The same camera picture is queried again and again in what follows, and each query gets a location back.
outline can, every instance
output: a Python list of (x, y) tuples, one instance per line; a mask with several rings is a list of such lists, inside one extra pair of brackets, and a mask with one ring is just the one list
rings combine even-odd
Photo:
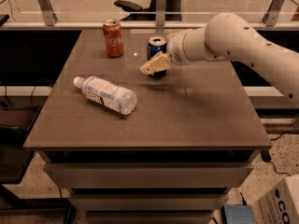
[(106, 42), (107, 55), (119, 57), (123, 54), (121, 25), (117, 20), (107, 20), (103, 24), (103, 33)]
[(163, 36), (153, 36), (148, 43), (148, 60), (161, 51), (166, 53), (167, 39)]

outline white box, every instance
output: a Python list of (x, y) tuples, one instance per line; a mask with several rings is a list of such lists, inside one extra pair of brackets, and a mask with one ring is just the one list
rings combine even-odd
[(259, 201), (266, 224), (299, 224), (299, 175), (281, 180)]

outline brown table surface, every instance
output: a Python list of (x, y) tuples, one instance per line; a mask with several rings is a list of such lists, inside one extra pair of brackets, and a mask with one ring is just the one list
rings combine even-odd
[[(155, 33), (123, 30), (124, 55), (108, 58), (102, 30), (84, 30), (25, 147), (36, 150), (264, 149), (271, 142), (229, 62), (175, 66), (160, 79), (139, 71)], [(128, 116), (87, 101), (76, 76), (133, 90)]]

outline chair armrest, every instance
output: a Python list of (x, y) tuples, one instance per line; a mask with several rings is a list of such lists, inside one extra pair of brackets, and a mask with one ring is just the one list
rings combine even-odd
[(126, 12), (137, 12), (143, 9), (142, 6), (124, 0), (118, 0), (113, 3), (116, 7), (121, 7)]

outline plastic bottle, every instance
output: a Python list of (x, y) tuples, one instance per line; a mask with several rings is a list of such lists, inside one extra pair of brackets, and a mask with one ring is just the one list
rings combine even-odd
[(133, 91), (99, 77), (75, 77), (73, 82), (82, 90), (87, 99), (123, 115), (129, 115), (137, 103), (137, 97)]

